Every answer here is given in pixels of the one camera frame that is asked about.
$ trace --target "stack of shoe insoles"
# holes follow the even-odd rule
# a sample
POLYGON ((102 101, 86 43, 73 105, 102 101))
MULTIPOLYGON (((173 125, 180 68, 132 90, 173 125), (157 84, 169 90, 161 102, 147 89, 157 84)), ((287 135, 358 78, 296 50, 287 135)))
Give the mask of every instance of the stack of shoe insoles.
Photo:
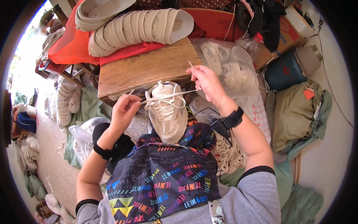
POLYGON ((136 0, 84 0, 76 10, 76 29, 83 32, 95 31, 135 2, 136 0))
POLYGON ((58 82, 60 84, 57 89, 57 118, 63 126, 66 126, 72 119, 71 112, 69 110, 69 99, 77 86, 69 83, 67 80, 64 80, 64 78, 59 79, 58 82))
POLYGON ((193 17, 180 9, 133 11, 92 33, 88 51, 93 57, 104 57, 143 42, 173 44, 188 36, 193 28, 193 17))

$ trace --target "blue container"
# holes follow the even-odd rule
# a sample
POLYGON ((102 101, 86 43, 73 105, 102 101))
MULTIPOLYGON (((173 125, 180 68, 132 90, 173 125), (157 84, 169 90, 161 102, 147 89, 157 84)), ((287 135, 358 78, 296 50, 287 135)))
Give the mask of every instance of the blue container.
POLYGON ((302 75, 294 51, 289 51, 267 67, 265 80, 271 90, 281 91, 306 81, 306 78, 302 75))

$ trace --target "watch strap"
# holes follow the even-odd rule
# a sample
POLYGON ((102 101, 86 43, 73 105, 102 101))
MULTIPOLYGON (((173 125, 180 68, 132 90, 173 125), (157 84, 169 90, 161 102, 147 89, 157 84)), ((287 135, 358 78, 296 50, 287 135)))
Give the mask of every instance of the watch strap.
POLYGON ((221 118, 221 122, 224 124, 227 130, 230 128, 236 127, 242 122, 242 115, 244 114, 244 111, 241 109, 241 107, 238 107, 237 111, 233 111, 229 116, 225 118, 221 118))
POLYGON ((102 156, 102 158, 105 160, 110 160, 110 158, 112 158, 112 155, 113 155, 112 150, 109 150, 109 149, 104 150, 101 147, 99 147, 97 144, 94 144, 93 150, 96 153, 98 153, 100 156, 102 156))

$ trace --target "gray t-shirt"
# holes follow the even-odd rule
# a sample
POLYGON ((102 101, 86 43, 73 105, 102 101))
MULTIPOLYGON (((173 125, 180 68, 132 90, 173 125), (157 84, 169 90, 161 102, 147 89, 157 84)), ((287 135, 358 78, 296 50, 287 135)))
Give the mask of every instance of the gray t-shirt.
MULTIPOLYGON (((249 174, 240 180, 237 187, 219 183, 219 192, 226 224, 281 223, 276 178, 272 173, 249 174)), ((162 224, 212 223, 208 204, 178 211, 160 221, 162 224)), ((99 205, 82 205, 77 213, 77 224, 115 224, 107 194, 99 205)))

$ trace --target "orange tag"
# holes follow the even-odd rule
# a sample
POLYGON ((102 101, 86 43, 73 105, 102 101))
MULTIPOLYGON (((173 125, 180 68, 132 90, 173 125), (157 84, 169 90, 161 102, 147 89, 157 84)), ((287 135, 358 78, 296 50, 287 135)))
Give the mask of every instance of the orange tag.
POLYGON ((305 95, 306 99, 311 99, 312 97, 314 97, 314 92, 312 92, 311 90, 305 90, 303 91, 303 94, 305 95))

